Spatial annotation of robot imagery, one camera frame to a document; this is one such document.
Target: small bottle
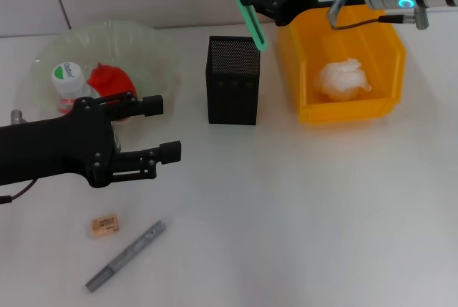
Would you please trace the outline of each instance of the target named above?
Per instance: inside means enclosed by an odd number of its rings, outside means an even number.
[[[65,115],[73,108],[80,97],[95,97],[86,83],[81,67],[74,62],[64,62],[52,70],[52,82],[59,92],[57,111]]]

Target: blue indicator light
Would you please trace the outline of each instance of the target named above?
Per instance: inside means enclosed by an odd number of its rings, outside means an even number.
[[[411,9],[415,6],[415,2],[413,0],[399,0],[398,4],[403,9]]]

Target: red cloth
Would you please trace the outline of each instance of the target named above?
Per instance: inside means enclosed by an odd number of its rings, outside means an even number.
[[[127,91],[132,91],[134,96],[137,96],[132,80],[119,67],[99,63],[97,68],[92,71],[87,84],[94,88],[101,97],[121,94]]]

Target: white tissue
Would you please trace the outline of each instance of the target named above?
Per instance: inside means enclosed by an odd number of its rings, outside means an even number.
[[[356,59],[327,64],[316,81],[316,89],[334,101],[348,101],[361,90],[371,91],[361,63]]]

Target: white bottle cap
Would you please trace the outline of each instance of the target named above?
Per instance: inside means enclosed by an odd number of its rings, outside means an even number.
[[[83,88],[86,79],[78,64],[64,62],[52,70],[52,82],[61,94],[74,94]]]

